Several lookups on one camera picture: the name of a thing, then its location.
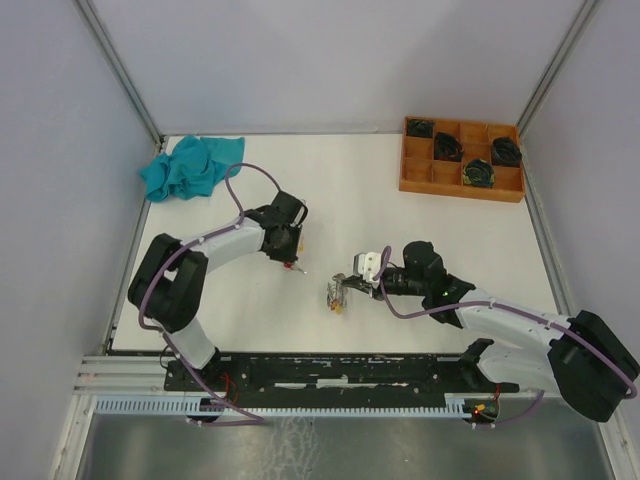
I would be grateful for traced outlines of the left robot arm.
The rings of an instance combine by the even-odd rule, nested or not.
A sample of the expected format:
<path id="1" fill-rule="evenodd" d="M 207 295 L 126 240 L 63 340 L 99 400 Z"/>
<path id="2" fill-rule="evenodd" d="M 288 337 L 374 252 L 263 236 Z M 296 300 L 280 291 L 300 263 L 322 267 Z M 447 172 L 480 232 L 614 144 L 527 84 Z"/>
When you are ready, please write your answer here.
<path id="1" fill-rule="evenodd" d="M 279 191 L 271 203 L 243 210 L 229 224 L 181 240 L 159 234 L 151 242 L 127 292 L 140 325 L 158 330 L 169 347 L 188 362 L 187 379 L 209 390 L 221 378 L 219 349 L 196 318 L 206 277 L 242 256 L 261 252 L 292 266 L 298 260 L 305 203 Z"/>

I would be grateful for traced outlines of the red key tag with key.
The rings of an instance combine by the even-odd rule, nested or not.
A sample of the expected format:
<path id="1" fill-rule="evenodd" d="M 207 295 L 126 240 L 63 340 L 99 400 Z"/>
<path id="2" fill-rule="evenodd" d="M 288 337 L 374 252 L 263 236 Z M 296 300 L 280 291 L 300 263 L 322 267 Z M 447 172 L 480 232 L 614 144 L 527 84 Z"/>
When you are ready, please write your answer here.
<path id="1" fill-rule="evenodd" d="M 299 265 L 297 265 L 296 263 L 285 262 L 283 264 L 283 266 L 284 266 L 284 268 L 286 268 L 286 269 L 288 269 L 290 271 L 299 272 L 299 273 L 302 273 L 304 275 L 307 274 L 307 272 L 304 269 L 302 269 Z"/>

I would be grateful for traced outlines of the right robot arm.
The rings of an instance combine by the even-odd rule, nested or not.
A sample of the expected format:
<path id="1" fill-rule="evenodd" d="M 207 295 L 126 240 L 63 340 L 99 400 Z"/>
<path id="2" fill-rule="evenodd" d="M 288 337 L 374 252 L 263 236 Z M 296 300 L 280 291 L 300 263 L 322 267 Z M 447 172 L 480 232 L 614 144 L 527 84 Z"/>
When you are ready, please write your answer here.
<path id="1" fill-rule="evenodd" d="M 599 315 L 541 313 L 501 300 L 449 273 L 430 242 L 407 244 L 400 267 L 391 264 L 391 252 L 357 254 L 351 275 L 334 275 L 338 292 L 356 290 L 385 303 L 419 297 L 421 315 L 478 333 L 465 352 L 470 359 L 458 368 L 467 389 L 508 383 L 555 393 L 599 423 L 637 397 L 639 364 Z"/>

